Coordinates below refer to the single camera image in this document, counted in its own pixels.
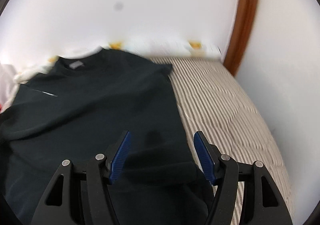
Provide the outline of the black t-shirt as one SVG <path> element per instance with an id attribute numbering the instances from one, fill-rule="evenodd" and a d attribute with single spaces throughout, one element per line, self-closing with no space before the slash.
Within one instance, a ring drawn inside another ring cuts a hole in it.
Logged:
<path id="1" fill-rule="evenodd" d="M 20 86 L 1 114 L 1 192 L 23 224 L 64 159 L 86 161 L 123 131 L 132 145 L 110 188 L 121 224 L 204 224 L 213 190 L 191 155 L 172 65 L 100 50 L 60 58 Z"/>

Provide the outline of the striped beige mattress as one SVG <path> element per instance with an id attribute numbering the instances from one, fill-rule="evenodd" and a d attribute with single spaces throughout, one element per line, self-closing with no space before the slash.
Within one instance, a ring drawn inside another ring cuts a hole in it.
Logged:
<path id="1" fill-rule="evenodd" d="M 159 125 L 148 134 L 148 162 L 157 182 L 149 224 L 204 224 L 215 200 L 229 201 L 226 224 L 291 224 L 290 187 L 280 152 L 253 103 L 220 64 L 204 59 L 154 58 Z M 194 162 L 191 138 L 238 161 L 232 195 L 214 191 Z"/>

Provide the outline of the white rolled blanket yellow prints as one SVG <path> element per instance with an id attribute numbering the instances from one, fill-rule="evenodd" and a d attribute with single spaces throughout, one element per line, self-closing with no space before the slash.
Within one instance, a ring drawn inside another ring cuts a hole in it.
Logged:
<path id="1" fill-rule="evenodd" d="M 131 38 L 122 42 L 108 43 L 106 47 L 142 57 L 196 57 L 214 60 L 220 60 L 222 57 L 220 49 L 215 44 L 183 39 Z M 47 57 L 44 61 L 18 72 L 13 80 L 15 83 L 25 83 L 38 73 L 46 74 L 57 60 L 57 56 Z"/>

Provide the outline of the white plastic bag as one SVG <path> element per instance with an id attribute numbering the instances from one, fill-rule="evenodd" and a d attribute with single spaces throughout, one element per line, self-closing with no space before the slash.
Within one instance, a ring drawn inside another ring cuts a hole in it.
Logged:
<path id="1" fill-rule="evenodd" d="M 1 113 L 12 105 L 18 92 L 19 84 L 15 82 L 16 74 L 14 66 L 1 64 Z"/>

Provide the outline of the brown wooden door frame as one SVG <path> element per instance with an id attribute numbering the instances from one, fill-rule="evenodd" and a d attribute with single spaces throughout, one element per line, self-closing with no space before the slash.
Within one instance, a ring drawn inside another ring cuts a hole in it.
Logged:
<path id="1" fill-rule="evenodd" d="M 236 17 L 223 66 L 235 76 L 251 35 L 258 0 L 238 0 Z"/>

